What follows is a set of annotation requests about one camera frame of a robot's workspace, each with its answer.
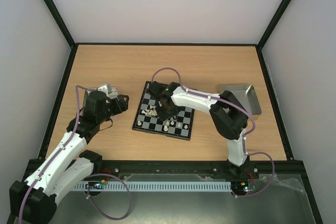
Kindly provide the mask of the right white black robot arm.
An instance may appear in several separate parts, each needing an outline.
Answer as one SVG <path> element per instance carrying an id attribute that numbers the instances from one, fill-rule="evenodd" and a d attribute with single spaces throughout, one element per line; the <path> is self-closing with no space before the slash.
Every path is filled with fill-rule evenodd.
<path id="1" fill-rule="evenodd" d="M 210 115 L 218 133 L 227 140 L 228 171 L 236 178 L 242 177 L 247 172 L 249 162 L 246 151 L 248 116 L 231 92 L 208 94 L 183 88 L 176 82 L 166 86 L 153 81 L 148 87 L 148 93 L 159 103 L 157 113 L 162 121 L 178 115 L 182 107 Z"/>

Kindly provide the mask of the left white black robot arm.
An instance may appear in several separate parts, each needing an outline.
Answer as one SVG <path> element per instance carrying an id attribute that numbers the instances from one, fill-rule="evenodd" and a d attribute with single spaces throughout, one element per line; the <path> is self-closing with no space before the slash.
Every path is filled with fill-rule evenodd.
<path id="1" fill-rule="evenodd" d="M 129 96 L 111 98 L 101 88 L 90 90 L 83 108 L 69 122 L 48 158 L 24 181 L 9 189 L 11 212 L 20 223 L 49 223 L 59 203 L 87 177 L 101 176 L 102 156 L 85 150 L 100 126 L 128 109 Z"/>

